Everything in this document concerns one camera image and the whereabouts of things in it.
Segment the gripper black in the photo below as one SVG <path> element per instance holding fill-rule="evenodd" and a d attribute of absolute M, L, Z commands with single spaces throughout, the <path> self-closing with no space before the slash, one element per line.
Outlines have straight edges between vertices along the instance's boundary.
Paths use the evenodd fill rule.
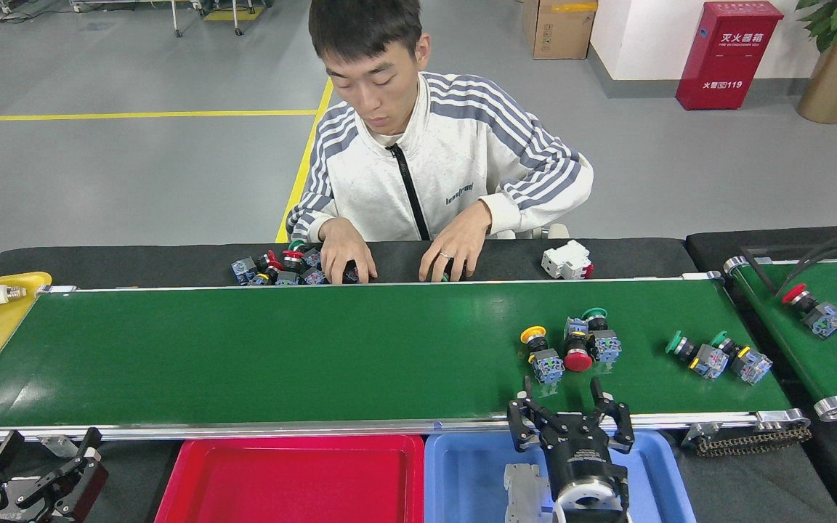
<path fill-rule="evenodd" d="M 37 479 L 23 479 L 15 487 L 17 500 L 9 507 L 4 492 L 7 467 L 13 462 L 23 435 L 10 430 L 0 444 L 0 522 L 51 522 L 52 520 L 84 520 L 108 478 L 97 448 L 102 433 L 96 427 L 87 429 L 76 445 L 67 436 L 44 437 L 41 443 L 66 462 Z"/>
<path fill-rule="evenodd" d="M 613 463 L 609 447 L 631 453 L 635 436 L 630 408 L 602 389 L 600 378 L 591 378 L 590 391 L 590 416 L 564 415 L 562 420 L 528 395 L 509 401 L 514 449 L 522 453 L 541 441 L 554 502 L 628 502 L 628 470 Z M 600 426 L 604 417 L 614 420 L 613 437 Z"/>

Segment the person's left hand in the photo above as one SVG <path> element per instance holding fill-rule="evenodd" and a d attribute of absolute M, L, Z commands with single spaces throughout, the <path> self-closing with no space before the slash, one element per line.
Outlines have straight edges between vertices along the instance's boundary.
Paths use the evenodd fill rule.
<path fill-rule="evenodd" d="M 481 200 L 459 213 L 422 256 L 419 281 L 440 282 L 445 272 L 451 282 L 471 277 L 491 224 L 491 212 Z"/>

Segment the person's right hand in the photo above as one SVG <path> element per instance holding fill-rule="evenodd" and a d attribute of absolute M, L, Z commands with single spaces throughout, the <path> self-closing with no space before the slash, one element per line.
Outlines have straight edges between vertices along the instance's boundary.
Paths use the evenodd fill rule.
<path fill-rule="evenodd" d="M 368 245 L 348 219 L 335 217 L 324 222 L 319 239 L 322 268 L 331 284 L 342 284 L 349 262 L 355 264 L 360 283 L 379 277 Z"/>

